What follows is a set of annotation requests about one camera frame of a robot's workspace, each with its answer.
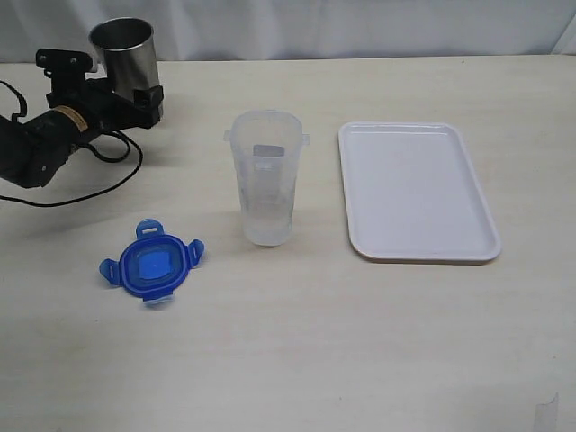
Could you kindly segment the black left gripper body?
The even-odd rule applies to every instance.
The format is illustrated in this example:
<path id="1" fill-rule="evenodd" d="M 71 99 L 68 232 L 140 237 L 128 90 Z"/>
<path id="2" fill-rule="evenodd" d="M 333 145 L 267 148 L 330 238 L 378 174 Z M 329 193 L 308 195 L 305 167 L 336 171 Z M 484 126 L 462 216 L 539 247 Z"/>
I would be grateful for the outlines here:
<path id="1" fill-rule="evenodd" d="M 104 131 L 127 130 L 140 125 L 140 111 L 115 94 L 105 78 L 88 78 L 94 66 L 92 57 L 82 51 L 39 49 L 36 66 L 50 80 L 46 99 L 50 108 L 66 106 L 83 118 L 83 128 Z"/>

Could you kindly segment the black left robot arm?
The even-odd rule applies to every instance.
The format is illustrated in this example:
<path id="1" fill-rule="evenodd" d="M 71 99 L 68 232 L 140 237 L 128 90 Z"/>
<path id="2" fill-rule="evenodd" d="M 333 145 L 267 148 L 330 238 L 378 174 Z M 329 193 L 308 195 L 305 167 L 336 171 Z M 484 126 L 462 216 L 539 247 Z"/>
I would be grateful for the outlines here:
<path id="1" fill-rule="evenodd" d="M 163 87 L 134 90 L 126 99 L 113 91 L 112 80 L 88 78 L 89 54 L 39 49 L 36 66 L 51 80 L 49 110 L 28 120 L 27 102 L 3 82 L 19 102 L 19 111 L 1 118 L 1 178 L 22 188 L 45 186 L 78 149 L 96 138 L 131 128 L 150 129 L 160 121 Z"/>

